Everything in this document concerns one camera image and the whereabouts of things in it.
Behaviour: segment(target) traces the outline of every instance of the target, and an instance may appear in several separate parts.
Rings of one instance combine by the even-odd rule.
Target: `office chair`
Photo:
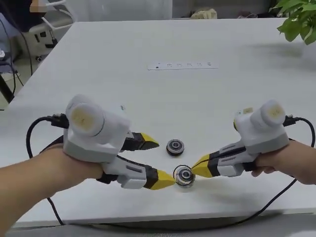
[[[41,7],[47,9],[45,15],[41,18],[42,23],[35,25],[24,34],[31,55],[40,62],[42,56],[48,55],[56,46],[57,39],[54,36],[54,31],[68,29],[76,21],[77,17],[68,5],[67,0],[46,0],[41,1]],[[26,46],[22,37],[18,37],[18,41],[23,52],[27,52]]]

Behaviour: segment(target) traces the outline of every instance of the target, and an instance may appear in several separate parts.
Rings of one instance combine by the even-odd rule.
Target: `green plant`
[[[288,15],[277,28],[287,41],[292,42],[298,35],[307,45],[316,41],[316,0],[281,0],[275,8]]]

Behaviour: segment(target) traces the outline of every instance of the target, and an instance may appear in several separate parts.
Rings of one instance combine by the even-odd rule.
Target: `ball bearing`
[[[179,165],[173,171],[173,178],[180,187],[189,188],[193,185],[196,176],[187,165]]]
[[[173,157],[177,157],[184,152],[184,143],[178,139],[173,139],[167,144],[167,152]]]

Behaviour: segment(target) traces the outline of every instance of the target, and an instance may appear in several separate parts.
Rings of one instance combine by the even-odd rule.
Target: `table surface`
[[[202,155],[235,142],[234,114],[275,98],[288,114],[316,122],[316,69],[301,59],[303,43],[286,42],[276,27],[282,19],[179,20],[76,23],[1,113],[0,166],[26,160],[25,135],[41,116],[62,113],[76,94],[102,106],[122,103],[132,130],[153,136],[161,146],[124,156],[172,173]],[[154,62],[211,61],[218,69],[148,71]],[[304,124],[287,128],[309,144]],[[60,136],[42,123],[34,129],[34,154]],[[185,153],[171,158],[170,139]],[[106,223],[250,215],[291,182],[274,173],[253,178],[198,177],[183,190],[125,190],[119,184],[88,180],[53,197],[67,223]],[[269,212],[316,211],[314,186],[295,184]],[[17,226],[56,224],[47,201],[26,213]]]

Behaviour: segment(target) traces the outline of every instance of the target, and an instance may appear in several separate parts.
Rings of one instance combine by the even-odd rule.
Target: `leaf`
[[[309,44],[311,44],[311,43],[313,43],[313,42],[315,42],[315,41],[316,41],[316,27],[313,28],[312,33],[310,34],[310,36],[308,36],[308,37],[304,40],[304,42],[305,42],[306,45],[309,45]]]
[[[296,8],[299,8],[303,4],[305,4],[305,3],[301,0],[290,0],[286,4],[283,5],[280,13],[288,11],[290,8],[292,8],[294,10]]]
[[[301,29],[300,35],[301,35],[302,40],[306,38],[306,36],[308,35],[310,31],[311,31],[310,26],[305,26]]]
[[[296,19],[300,14],[302,14],[302,11],[301,10],[297,10],[297,11],[295,11],[293,13],[290,13],[289,18]]]
[[[287,29],[287,26],[292,22],[291,19],[286,19],[281,26],[277,28],[278,31],[284,33]]]
[[[272,7],[271,10],[284,6],[289,0],[281,0],[275,7]]]
[[[292,42],[300,33],[301,25],[297,21],[292,21],[285,28],[285,38],[287,41]]]
[[[313,15],[313,12],[305,11],[301,12],[301,14],[298,16],[298,21],[303,24],[305,21],[308,20],[308,18]]]
[[[316,11],[316,4],[306,4],[305,6],[303,6],[302,12],[303,11]]]

